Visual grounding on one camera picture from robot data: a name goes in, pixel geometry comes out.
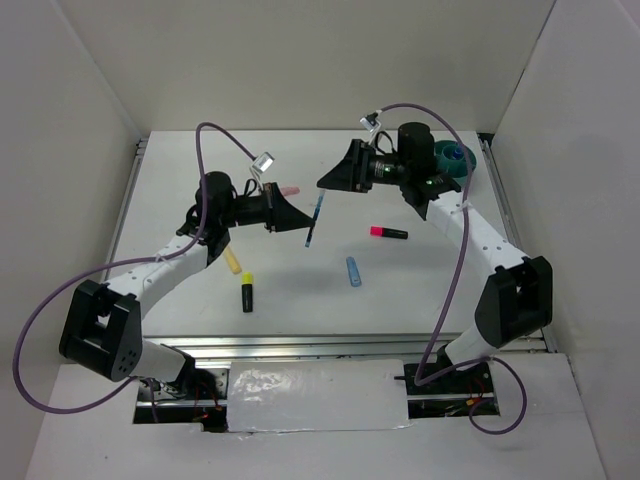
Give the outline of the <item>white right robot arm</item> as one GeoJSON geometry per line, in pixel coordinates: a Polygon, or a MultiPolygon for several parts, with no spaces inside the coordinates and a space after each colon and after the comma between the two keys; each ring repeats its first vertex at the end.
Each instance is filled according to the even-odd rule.
{"type": "Polygon", "coordinates": [[[321,189],[353,193],[366,193],[376,184],[398,187],[405,202],[485,279],[473,323],[438,351],[441,388],[460,391],[469,383],[475,361],[551,323],[551,264],[510,244],[471,206],[462,185],[439,167],[428,125],[401,125],[395,149],[386,154],[373,143],[352,140],[344,158],[317,182],[321,189]]]}

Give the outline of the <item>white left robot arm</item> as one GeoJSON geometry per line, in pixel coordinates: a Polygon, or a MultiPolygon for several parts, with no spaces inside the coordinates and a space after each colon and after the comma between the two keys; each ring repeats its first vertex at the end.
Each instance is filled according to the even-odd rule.
{"type": "Polygon", "coordinates": [[[60,354],[111,381],[152,378],[172,397],[189,397],[197,387],[194,359],[145,340],[142,321],[180,283],[222,255],[230,229],[255,224],[280,233],[309,228],[314,221],[290,204],[276,183],[264,184],[256,195],[239,195],[227,174],[206,174],[184,224],[151,261],[105,283],[86,280],[76,287],[60,354]]]}

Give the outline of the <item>blue gel pen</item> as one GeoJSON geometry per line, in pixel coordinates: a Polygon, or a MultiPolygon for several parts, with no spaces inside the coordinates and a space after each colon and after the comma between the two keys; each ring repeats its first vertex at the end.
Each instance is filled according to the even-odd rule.
{"type": "Polygon", "coordinates": [[[305,248],[310,248],[310,246],[311,246],[314,230],[315,230],[315,227],[317,225],[318,217],[320,215],[320,211],[321,211],[322,204],[323,204],[323,201],[324,201],[324,198],[325,198],[325,194],[326,194],[326,189],[320,189],[319,190],[317,201],[316,201],[316,204],[315,204],[315,207],[314,207],[314,212],[313,212],[313,215],[312,215],[313,223],[309,227],[309,230],[307,232],[307,236],[305,238],[305,243],[304,243],[304,247],[305,248]]]}

